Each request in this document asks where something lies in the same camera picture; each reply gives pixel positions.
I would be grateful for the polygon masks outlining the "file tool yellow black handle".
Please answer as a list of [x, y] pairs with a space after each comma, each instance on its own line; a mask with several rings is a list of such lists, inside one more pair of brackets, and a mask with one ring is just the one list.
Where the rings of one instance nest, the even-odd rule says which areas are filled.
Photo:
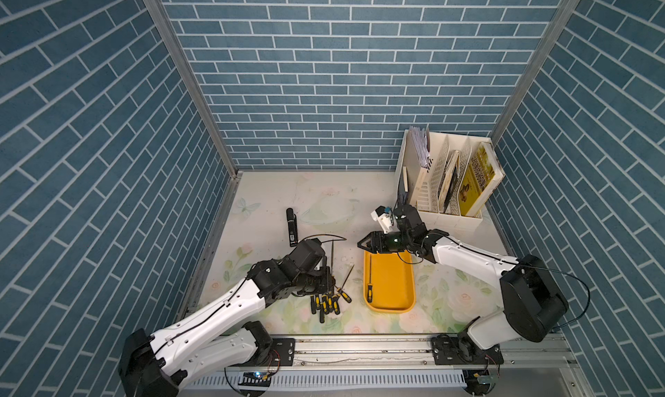
[[373, 284], [372, 284], [372, 271], [371, 270], [368, 270], [368, 272], [367, 272], [366, 301], [369, 304], [372, 304], [372, 302], [373, 302]]

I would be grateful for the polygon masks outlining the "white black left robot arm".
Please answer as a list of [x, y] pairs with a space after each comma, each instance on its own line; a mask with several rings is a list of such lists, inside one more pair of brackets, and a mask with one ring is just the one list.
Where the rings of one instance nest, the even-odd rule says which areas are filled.
[[125, 341], [119, 377], [127, 396], [176, 396], [194, 381], [238, 364], [268, 360], [273, 340], [250, 317], [291, 297], [324, 294], [334, 284], [322, 243], [300, 241], [280, 259], [262, 260], [226, 293], [175, 324]]

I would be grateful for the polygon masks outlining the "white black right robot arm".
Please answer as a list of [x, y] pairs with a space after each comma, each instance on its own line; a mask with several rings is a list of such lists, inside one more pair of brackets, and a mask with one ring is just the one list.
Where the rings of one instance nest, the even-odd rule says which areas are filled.
[[502, 307], [473, 319], [449, 341], [453, 360], [479, 363], [501, 343], [514, 339], [541, 342], [569, 310], [551, 269], [533, 256], [521, 259], [469, 246], [441, 229], [429, 229], [410, 205], [378, 207], [372, 219], [381, 229], [367, 234], [358, 248], [368, 253], [410, 253], [432, 264], [447, 265], [475, 277], [500, 292]]

